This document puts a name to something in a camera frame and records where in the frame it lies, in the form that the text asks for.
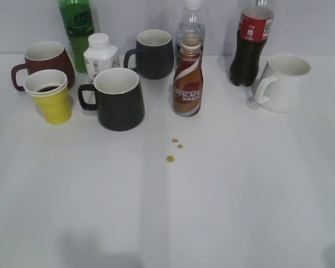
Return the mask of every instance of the mug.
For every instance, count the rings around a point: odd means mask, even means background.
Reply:
[[[26,78],[23,87],[36,102],[46,121],[59,125],[71,118],[68,98],[68,80],[59,70],[42,70]]]
[[[276,113],[291,113],[305,86],[310,64],[295,55],[272,56],[263,71],[255,94],[256,103]]]
[[[94,92],[96,104],[84,101],[84,91]],[[79,87],[78,99],[83,109],[97,110],[99,123],[109,130],[131,130],[145,115],[139,76],[130,69],[112,68],[99,73],[93,85]]]
[[[171,35],[162,30],[147,30],[138,34],[135,49],[126,52],[124,68],[129,58],[136,54],[136,70],[147,79],[167,77],[174,67],[174,48]]]
[[[67,75],[68,88],[74,85],[75,75],[71,60],[63,45],[57,42],[36,43],[26,49],[25,63],[11,70],[12,84],[18,91],[25,91],[16,81],[16,73],[22,69],[27,69],[29,75],[46,69],[60,70]]]

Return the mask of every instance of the bottle cap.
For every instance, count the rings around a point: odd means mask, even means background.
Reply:
[[[105,33],[95,33],[88,37],[89,47],[92,49],[107,49],[111,46],[109,36]]]
[[[201,8],[202,0],[186,0],[186,8],[190,10],[198,10]]]
[[[200,48],[199,37],[195,33],[189,33],[183,38],[183,48],[194,50]]]

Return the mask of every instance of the coffee drop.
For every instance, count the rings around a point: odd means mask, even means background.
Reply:
[[[174,162],[175,161],[175,157],[169,155],[169,156],[166,157],[166,161],[167,162]]]

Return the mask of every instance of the white plastic bottle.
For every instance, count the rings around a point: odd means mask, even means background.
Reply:
[[[176,66],[180,63],[180,49],[183,45],[184,35],[195,32],[199,36],[200,49],[203,52],[205,41],[205,25],[201,10],[202,0],[185,0],[185,10],[183,18],[179,23],[176,34]]]
[[[88,81],[93,82],[100,72],[119,67],[118,48],[111,45],[109,36],[95,33],[88,38],[89,48],[83,54],[87,68]]]

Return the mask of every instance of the black mug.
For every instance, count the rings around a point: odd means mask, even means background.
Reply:
[[[124,68],[129,58],[136,54],[136,70],[147,79],[167,77],[174,67],[174,48],[171,35],[162,30],[147,30],[136,37],[136,48],[125,54]]]
[[[84,91],[94,92],[95,104],[84,101]],[[130,69],[112,68],[99,73],[93,85],[79,87],[78,99],[83,109],[97,110],[99,123],[114,131],[135,128],[145,115],[139,76]]]

